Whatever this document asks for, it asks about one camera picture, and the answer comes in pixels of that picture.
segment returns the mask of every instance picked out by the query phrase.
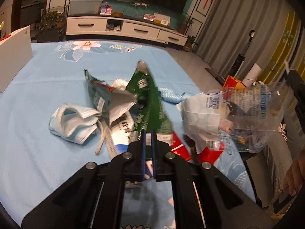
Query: hand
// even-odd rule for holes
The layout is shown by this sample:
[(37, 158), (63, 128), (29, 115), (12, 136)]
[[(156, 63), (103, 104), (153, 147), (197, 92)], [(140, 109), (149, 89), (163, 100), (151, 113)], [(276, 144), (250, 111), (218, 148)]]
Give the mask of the hand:
[(300, 191), (305, 180), (305, 150), (301, 150), (299, 158), (295, 160), (286, 173), (284, 189), (289, 188), (289, 194), (294, 196)]

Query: face mask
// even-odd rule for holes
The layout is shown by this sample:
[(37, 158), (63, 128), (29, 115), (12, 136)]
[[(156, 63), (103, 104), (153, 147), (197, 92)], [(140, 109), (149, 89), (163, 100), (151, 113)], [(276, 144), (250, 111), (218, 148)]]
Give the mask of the face mask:
[(105, 137), (99, 118), (100, 113), (93, 108), (64, 103), (51, 116), (48, 128), (63, 139), (82, 145), (99, 127), (101, 140), (96, 149), (98, 154)]

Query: mask ear loop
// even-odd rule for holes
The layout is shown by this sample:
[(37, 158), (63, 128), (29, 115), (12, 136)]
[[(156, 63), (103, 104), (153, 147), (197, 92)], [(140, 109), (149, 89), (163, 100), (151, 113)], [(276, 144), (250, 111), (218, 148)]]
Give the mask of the mask ear loop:
[(97, 121), (97, 126), (101, 130), (101, 139), (100, 139), (99, 146), (96, 149), (96, 155), (99, 154), (99, 152), (101, 151), (103, 142), (105, 140), (105, 132), (104, 132), (104, 129), (103, 129), (103, 125), (99, 120)]

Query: tiled floor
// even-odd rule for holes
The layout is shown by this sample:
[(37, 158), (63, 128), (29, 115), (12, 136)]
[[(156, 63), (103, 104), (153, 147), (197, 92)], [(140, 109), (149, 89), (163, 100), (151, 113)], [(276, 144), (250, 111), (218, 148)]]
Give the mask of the tiled floor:
[(172, 48), (166, 48), (166, 51), (178, 62), (202, 92), (222, 89), (222, 86), (215, 78), (205, 70), (209, 65), (195, 53), (178, 51)]

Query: metal screw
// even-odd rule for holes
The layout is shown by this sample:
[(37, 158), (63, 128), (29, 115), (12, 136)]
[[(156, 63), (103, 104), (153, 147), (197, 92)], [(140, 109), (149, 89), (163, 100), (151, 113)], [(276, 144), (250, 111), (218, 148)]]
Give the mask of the metal screw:
[(203, 162), (202, 167), (204, 167), (205, 169), (210, 169), (212, 165), (209, 162)]
[(86, 164), (86, 168), (87, 169), (94, 169), (96, 166), (96, 164), (94, 162), (89, 162)]
[(175, 157), (175, 154), (172, 152), (168, 152), (167, 154), (165, 154), (165, 157), (167, 157), (168, 159), (173, 159)]
[(132, 154), (130, 152), (124, 152), (123, 153), (123, 158), (130, 159), (130, 158), (132, 158)]

